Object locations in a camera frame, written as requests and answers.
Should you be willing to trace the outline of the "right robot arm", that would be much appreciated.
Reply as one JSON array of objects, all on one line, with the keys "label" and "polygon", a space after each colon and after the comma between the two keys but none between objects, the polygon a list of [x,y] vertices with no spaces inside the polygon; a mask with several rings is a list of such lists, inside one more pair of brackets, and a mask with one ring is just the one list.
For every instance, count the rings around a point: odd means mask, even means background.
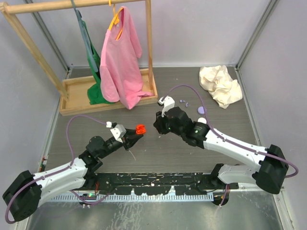
[{"label": "right robot arm", "polygon": [[226,184],[255,184],[260,189],[278,194],[289,169],[280,147],[252,145],[209,128],[204,118],[192,121],[186,112],[174,107],[156,112],[153,126],[159,134],[173,133],[193,147],[212,150],[233,158],[241,165],[218,164],[210,177],[211,185],[220,189]]}]

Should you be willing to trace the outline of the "white charging case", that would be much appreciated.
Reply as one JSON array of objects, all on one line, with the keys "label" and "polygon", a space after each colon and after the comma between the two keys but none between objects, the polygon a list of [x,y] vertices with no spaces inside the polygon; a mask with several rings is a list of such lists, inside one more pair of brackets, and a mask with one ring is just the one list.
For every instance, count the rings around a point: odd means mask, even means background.
[{"label": "white charging case", "polygon": [[200,117],[197,122],[203,123],[203,124],[207,124],[207,120],[204,117]]}]

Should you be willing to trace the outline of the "orange charging case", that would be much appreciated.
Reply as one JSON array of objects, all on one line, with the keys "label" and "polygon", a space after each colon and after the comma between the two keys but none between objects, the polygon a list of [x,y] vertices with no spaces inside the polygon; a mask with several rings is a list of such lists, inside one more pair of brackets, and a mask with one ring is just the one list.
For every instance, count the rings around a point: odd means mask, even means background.
[{"label": "orange charging case", "polygon": [[145,128],[145,125],[143,124],[138,124],[135,130],[136,130],[137,135],[143,135],[146,133],[146,128]]}]

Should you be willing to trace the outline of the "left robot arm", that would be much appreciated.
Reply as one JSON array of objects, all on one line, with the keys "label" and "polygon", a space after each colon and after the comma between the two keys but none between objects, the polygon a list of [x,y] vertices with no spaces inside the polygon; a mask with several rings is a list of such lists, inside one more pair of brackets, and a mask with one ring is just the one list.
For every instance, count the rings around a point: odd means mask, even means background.
[{"label": "left robot arm", "polygon": [[2,198],[7,205],[5,220],[16,223],[31,216],[38,207],[61,193],[84,188],[90,190],[96,184],[95,171],[102,166],[101,159],[120,148],[129,150],[143,137],[145,129],[111,129],[112,137],[90,139],[85,151],[71,162],[45,172],[21,172]]}]

